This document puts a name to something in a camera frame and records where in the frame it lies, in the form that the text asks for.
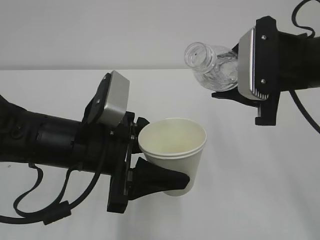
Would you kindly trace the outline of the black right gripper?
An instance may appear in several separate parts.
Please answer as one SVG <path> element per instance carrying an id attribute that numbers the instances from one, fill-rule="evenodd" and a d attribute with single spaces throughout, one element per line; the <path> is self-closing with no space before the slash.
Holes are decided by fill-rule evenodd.
<path id="1" fill-rule="evenodd" d="M 259 104 L 241 95 L 237 87 L 213 92 L 211 97 L 258 108 L 256 125 L 276 125 L 280 93 L 308 88 L 303 70 L 306 43 L 306 33 L 294 35 L 281 32 L 271 16 L 258 19 L 255 24 L 254 81 L 260 93 L 269 95 L 268 99 Z M 239 44 L 231 50 L 238 54 Z"/>

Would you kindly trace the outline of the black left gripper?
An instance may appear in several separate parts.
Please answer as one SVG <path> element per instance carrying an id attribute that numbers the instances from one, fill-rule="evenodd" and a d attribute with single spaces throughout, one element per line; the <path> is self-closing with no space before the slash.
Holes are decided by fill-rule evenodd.
<path id="1" fill-rule="evenodd" d="M 120 124 L 110 133 L 113 143 L 111 157 L 112 172 L 106 210 L 111 213 L 124 213 L 128 201 L 165 191 L 183 190 L 190 177 L 182 172 L 157 166 L 139 157 L 134 168 L 130 169 L 132 154 L 140 154 L 138 136 L 150 122 L 126 112 Z"/>

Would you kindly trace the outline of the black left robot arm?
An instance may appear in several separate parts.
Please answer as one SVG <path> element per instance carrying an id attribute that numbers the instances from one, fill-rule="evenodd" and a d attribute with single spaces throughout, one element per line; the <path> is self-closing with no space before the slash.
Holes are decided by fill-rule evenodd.
<path id="1" fill-rule="evenodd" d="M 181 170 L 143 158 L 131 167 L 148 121 L 127 110 L 129 89 L 123 75 L 107 73 L 81 121 L 27 111 L 1 99 L 0 159 L 109 175 L 106 209 L 112 213 L 124 213 L 129 201 L 146 195 L 185 189 L 190 178 Z"/>

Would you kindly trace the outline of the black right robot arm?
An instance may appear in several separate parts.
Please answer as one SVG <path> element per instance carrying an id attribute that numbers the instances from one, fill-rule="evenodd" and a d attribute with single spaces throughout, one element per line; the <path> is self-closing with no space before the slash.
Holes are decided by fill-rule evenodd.
<path id="1" fill-rule="evenodd" d="M 233 48 L 237 87 L 212 97 L 257 108 L 257 126 L 275 126 L 281 92 L 320 86 L 320 39 L 277 29 L 271 16 L 256 20 Z"/>

